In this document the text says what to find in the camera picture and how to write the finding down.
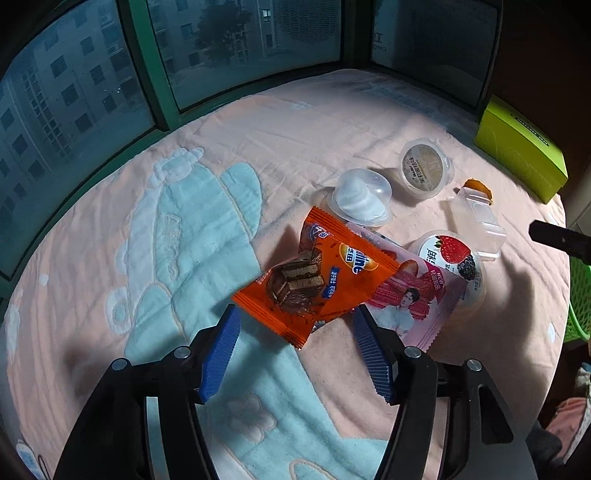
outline blackberry image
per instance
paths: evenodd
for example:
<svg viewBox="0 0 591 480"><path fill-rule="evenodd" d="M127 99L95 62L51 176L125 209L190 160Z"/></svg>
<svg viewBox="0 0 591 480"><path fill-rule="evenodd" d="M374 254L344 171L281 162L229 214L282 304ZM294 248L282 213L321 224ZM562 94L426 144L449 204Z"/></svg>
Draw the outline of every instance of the blackberry image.
<svg viewBox="0 0 591 480"><path fill-rule="evenodd" d="M457 271L467 281L474 280L476 278L476 263L474 257L468 255L462 262L458 263Z"/></svg>

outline clear plastic cup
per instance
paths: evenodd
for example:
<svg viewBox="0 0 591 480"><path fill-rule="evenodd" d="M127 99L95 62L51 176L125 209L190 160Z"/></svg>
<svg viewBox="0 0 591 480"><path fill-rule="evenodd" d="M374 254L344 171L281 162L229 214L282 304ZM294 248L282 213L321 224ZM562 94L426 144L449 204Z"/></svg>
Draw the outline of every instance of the clear plastic cup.
<svg viewBox="0 0 591 480"><path fill-rule="evenodd" d="M400 177L408 192L426 200L437 195L455 174L452 161L426 138L404 145L400 158Z"/></svg>
<svg viewBox="0 0 591 480"><path fill-rule="evenodd" d="M507 233L496 219L487 195L462 187L455 197L447 201L456 224L455 230L466 240L466 244L483 260L499 258Z"/></svg>
<svg viewBox="0 0 591 480"><path fill-rule="evenodd" d="M377 172L365 168L348 170L339 177L334 192L328 197L331 210L363 226L381 226L392 219L392 187Z"/></svg>

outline clear plastic container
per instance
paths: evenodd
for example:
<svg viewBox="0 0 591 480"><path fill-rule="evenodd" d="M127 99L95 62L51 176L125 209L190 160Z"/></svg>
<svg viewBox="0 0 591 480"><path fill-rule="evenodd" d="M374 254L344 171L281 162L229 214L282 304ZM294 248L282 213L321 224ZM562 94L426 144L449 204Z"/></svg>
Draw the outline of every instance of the clear plastic container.
<svg viewBox="0 0 591 480"><path fill-rule="evenodd" d="M363 226L381 226L392 219L392 187L379 173L365 168L348 170L339 177L328 197L330 209L345 220Z"/></svg>
<svg viewBox="0 0 591 480"><path fill-rule="evenodd" d="M458 234L447 230L425 233L413 242L409 251L466 279L466 291L454 314L470 317L482 305L486 296L485 267L478 253L471 250Z"/></svg>
<svg viewBox="0 0 591 480"><path fill-rule="evenodd" d="M496 220L486 194L462 187L448 202L456 224L455 230L466 244L483 260L499 258L507 234Z"/></svg>
<svg viewBox="0 0 591 480"><path fill-rule="evenodd" d="M452 161L430 140L419 138L404 145L400 177L415 198L426 200L434 197L453 180L454 173Z"/></svg>

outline green basket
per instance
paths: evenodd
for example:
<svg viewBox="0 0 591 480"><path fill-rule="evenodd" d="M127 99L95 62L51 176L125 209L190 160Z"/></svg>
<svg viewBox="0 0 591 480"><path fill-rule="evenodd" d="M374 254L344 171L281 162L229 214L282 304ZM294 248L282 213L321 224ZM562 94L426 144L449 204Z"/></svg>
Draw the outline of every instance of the green basket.
<svg viewBox="0 0 591 480"><path fill-rule="evenodd" d="M591 267L570 258L570 303L564 341L589 340L591 333Z"/></svg>

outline orange snack wrapper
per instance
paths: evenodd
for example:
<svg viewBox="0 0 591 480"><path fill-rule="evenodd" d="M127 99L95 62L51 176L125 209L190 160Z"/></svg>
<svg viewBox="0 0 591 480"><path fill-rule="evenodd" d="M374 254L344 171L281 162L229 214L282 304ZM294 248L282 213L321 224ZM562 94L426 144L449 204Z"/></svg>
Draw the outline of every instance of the orange snack wrapper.
<svg viewBox="0 0 591 480"><path fill-rule="evenodd" d="M329 322L369 300L399 267L332 215L313 207L301 230L298 255L263 273L233 299L301 348L316 322Z"/></svg>

